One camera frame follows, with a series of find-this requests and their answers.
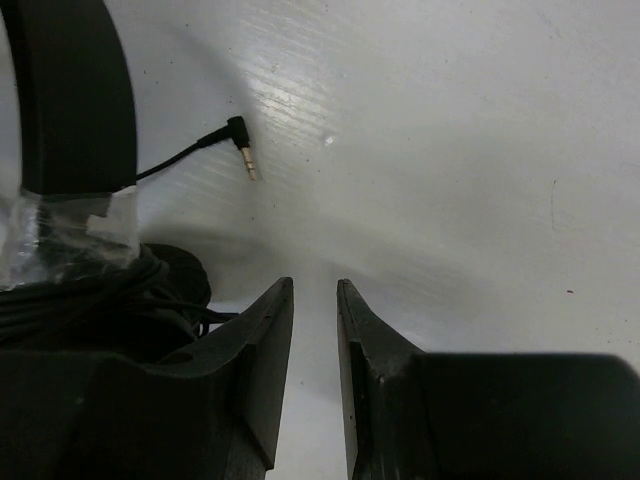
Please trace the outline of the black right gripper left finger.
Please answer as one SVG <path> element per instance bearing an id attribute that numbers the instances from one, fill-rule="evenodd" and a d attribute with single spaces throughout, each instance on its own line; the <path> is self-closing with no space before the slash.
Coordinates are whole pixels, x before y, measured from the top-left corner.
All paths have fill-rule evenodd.
<path id="1" fill-rule="evenodd" d="M 156 364 L 3 352 L 2 477 L 263 478 L 276 458 L 293 315 L 283 277 Z"/>

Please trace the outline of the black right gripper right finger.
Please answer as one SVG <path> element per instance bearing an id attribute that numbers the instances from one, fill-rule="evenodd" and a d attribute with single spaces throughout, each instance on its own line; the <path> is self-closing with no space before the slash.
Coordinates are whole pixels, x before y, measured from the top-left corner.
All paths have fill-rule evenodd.
<path id="1" fill-rule="evenodd" d="M 433 353 L 337 286 L 352 479 L 635 479 L 639 377 L 612 355 Z"/>

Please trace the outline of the black headphones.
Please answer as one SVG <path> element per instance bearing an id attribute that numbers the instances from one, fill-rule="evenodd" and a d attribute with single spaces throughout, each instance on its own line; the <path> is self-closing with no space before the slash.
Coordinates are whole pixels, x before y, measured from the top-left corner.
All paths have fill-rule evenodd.
<path id="1" fill-rule="evenodd" d="M 1 253 L 1 343 L 154 361 L 209 319 L 137 227 L 129 70 L 101 1 L 5 1 L 21 181 Z"/>

